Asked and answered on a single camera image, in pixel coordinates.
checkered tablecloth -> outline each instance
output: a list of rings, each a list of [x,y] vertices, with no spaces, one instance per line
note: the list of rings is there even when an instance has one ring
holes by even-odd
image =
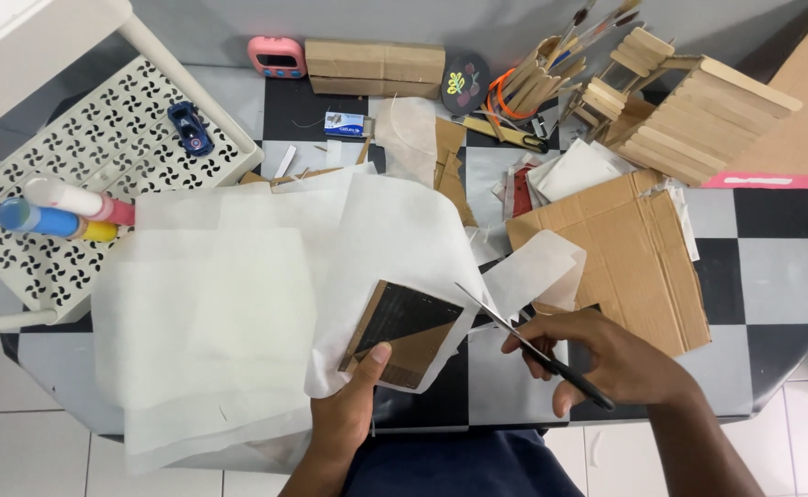
[[[191,66],[192,74],[265,150],[257,172],[271,177],[289,145],[298,147],[289,173],[324,164],[327,110],[373,114],[375,98],[316,96],[308,79],[266,80],[247,69]],[[553,119],[556,108],[544,114]],[[449,117],[440,105],[438,114]],[[573,138],[555,132],[558,155]],[[343,164],[354,163],[362,140],[343,141]],[[499,178],[524,150],[468,132],[459,151],[460,175],[482,226],[501,227],[502,205],[485,202],[487,178]],[[368,159],[384,171],[384,150],[370,145]],[[677,360],[695,376],[721,417],[747,417],[762,409],[808,354],[808,190],[687,189],[701,260],[695,263],[713,343]],[[19,309],[13,295],[0,306]],[[98,434],[123,433],[122,412],[106,404],[94,382],[89,317],[75,324],[36,326],[3,333],[5,352],[56,400]],[[432,387],[421,395],[379,388],[378,430],[457,431],[479,425],[550,426],[643,418],[641,406],[606,413],[583,403],[564,419],[551,413],[554,382],[531,380],[520,357],[502,356],[498,330],[472,333]],[[569,344],[569,364],[587,370],[586,351]]]

toy car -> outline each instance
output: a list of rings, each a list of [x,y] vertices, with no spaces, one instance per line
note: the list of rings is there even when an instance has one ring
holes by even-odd
[[[195,113],[192,102],[180,102],[168,107],[168,118],[180,134],[183,148],[193,156],[205,156],[214,149],[208,132]]]

hand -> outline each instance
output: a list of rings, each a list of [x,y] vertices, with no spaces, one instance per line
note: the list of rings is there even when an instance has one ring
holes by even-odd
[[[308,450],[328,461],[351,460],[364,443],[373,416],[373,387],[391,357],[382,342],[364,356],[352,380],[325,399],[312,399],[312,441]]]
[[[585,378],[613,401],[624,404],[672,404],[701,394],[696,381],[674,359],[594,310],[537,316],[518,328],[523,338],[542,350],[558,340],[575,340],[591,352]],[[520,347],[514,336],[502,344],[510,354]],[[551,379],[539,363],[524,355],[533,378]],[[554,414],[563,417],[585,395],[568,381],[554,391]]]

navy blue shirt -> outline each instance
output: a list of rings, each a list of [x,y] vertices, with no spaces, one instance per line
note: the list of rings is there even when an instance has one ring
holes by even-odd
[[[535,430],[367,438],[346,497],[584,497]]]

scissors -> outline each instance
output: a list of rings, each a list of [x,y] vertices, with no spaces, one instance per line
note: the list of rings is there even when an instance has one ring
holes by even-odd
[[[598,406],[602,407],[605,410],[612,411],[616,409],[615,402],[610,399],[606,393],[600,391],[593,383],[586,380],[585,377],[581,376],[575,370],[563,364],[561,361],[549,356],[545,356],[542,354],[542,351],[536,347],[533,347],[533,344],[523,338],[520,333],[517,332],[507,321],[502,319],[497,313],[491,311],[489,307],[483,304],[483,302],[477,300],[474,295],[468,293],[468,290],[463,288],[459,283],[456,284],[460,290],[465,292],[465,295],[471,297],[473,301],[476,301],[478,305],[481,306],[481,309],[493,319],[503,330],[507,331],[508,333],[517,337],[520,341],[520,349],[526,352],[530,357],[535,359],[535,361],[542,365],[542,368],[549,371],[551,374],[559,374],[565,380],[572,383],[577,389],[581,390],[582,393],[588,399],[591,399],[596,403]]]

